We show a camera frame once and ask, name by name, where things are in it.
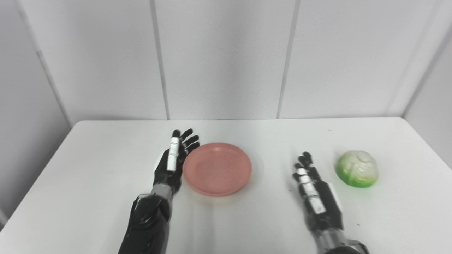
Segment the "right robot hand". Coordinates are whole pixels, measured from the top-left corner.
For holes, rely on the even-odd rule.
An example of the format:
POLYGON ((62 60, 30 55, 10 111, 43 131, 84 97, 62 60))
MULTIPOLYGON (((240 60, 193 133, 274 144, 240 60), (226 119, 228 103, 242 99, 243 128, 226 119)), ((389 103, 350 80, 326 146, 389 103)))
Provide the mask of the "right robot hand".
POLYGON ((309 230, 316 235, 329 229, 344 230, 342 212, 332 189, 320 177, 309 152, 298 157, 292 177, 297 182, 309 230))

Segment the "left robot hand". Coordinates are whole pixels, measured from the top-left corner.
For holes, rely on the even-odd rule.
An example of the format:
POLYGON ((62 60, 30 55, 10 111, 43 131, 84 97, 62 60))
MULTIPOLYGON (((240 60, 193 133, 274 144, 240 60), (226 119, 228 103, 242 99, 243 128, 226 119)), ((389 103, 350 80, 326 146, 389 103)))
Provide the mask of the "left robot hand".
POLYGON ((191 128, 183 133, 178 129, 173 131, 169 148, 163 151, 154 170, 154 186, 168 186, 172 195, 180 190, 183 164, 188 155, 200 146, 199 136, 193 133, 191 128))

